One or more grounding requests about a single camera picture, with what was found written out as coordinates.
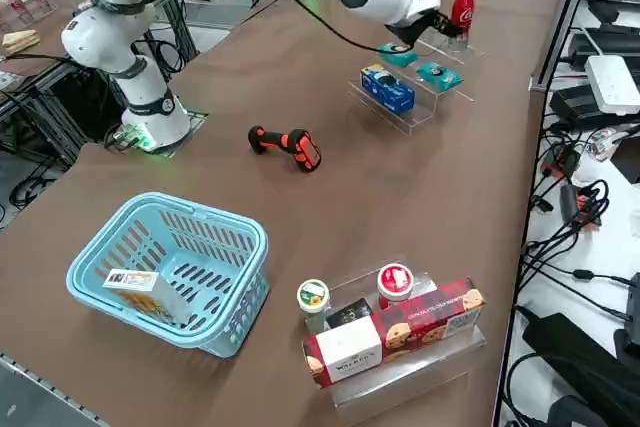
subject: round container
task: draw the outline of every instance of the round container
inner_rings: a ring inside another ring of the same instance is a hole
[[[298,287],[298,305],[304,312],[307,327],[312,334],[324,332],[325,312],[329,310],[329,287],[317,279],[305,280]]]
[[[407,266],[387,264],[378,272],[378,303],[381,309],[411,297],[413,274]]]

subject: coca-cola bottle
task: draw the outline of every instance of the coca-cola bottle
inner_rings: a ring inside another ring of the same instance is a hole
[[[458,27],[462,27],[464,30],[462,34],[449,41],[449,49],[454,52],[461,52],[467,48],[474,7],[475,3],[473,0],[455,0],[453,3],[451,21]]]

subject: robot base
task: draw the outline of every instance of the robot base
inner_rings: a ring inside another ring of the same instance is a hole
[[[130,110],[122,114],[122,131],[129,139],[138,138],[137,149],[153,152],[162,147],[168,147],[184,139],[191,129],[189,114],[182,106],[180,99],[174,96],[175,108],[171,114],[165,116],[136,115]]]

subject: clear acrylic stand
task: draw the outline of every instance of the clear acrylic stand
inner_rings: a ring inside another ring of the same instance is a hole
[[[396,261],[411,268],[411,264],[402,258]],[[360,298],[364,298],[374,312],[379,311],[378,270],[386,263],[381,262],[377,268],[332,287],[331,309],[327,315]],[[413,273],[412,297],[436,288],[429,274]],[[485,344],[482,332],[474,327],[394,362],[342,380],[328,390],[344,424],[353,425],[465,375],[473,368],[477,352]]]
[[[423,34],[416,43],[414,51],[419,58],[406,67],[393,65],[384,61],[380,56],[376,56],[371,61],[372,64],[378,63],[384,66],[391,75],[415,91],[414,107],[407,112],[398,115],[381,105],[362,88],[359,77],[348,83],[349,93],[356,97],[360,103],[369,107],[407,135],[412,135],[417,127],[432,119],[438,109],[446,108],[447,103],[455,99],[456,96],[462,97],[468,102],[474,102],[473,92],[467,89],[464,80],[452,89],[442,91],[435,85],[424,81],[417,73],[417,69],[425,63],[436,62],[460,73],[464,79],[480,68],[480,62],[485,55],[484,52],[471,45],[461,52],[454,52],[449,49],[449,39],[433,29],[428,29]]]

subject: plastic basket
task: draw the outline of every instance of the plastic basket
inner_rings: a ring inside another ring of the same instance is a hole
[[[160,193],[134,197],[71,265],[81,302],[183,348],[234,355],[269,291],[267,235],[255,221]],[[159,272],[193,306],[183,326],[141,314],[102,287],[110,269]]]

